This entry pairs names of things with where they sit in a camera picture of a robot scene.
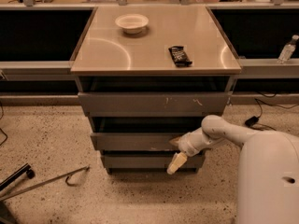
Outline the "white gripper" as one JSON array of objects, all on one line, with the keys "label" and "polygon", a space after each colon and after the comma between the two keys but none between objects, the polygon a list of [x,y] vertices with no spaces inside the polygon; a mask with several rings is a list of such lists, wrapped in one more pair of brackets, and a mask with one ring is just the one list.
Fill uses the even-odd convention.
[{"label": "white gripper", "polygon": [[175,137],[169,140],[172,146],[181,151],[173,156],[173,159],[167,167],[169,175],[174,174],[188,159],[197,155],[201,150],[202,135],[200,133],[185,133],[181,137]]}]

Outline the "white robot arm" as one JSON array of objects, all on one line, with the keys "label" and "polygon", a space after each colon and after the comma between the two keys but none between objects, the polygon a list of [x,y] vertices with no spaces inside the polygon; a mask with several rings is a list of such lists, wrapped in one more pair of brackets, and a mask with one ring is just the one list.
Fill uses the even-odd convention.
[{"label": "white robot arm", "polygon": [[299,224],[299,137],[237,126],[216,115],[201,127],[174,138],[178,147],[168,165],[171,175],[189,157],[222,140],[241,147],[235,224]]}]

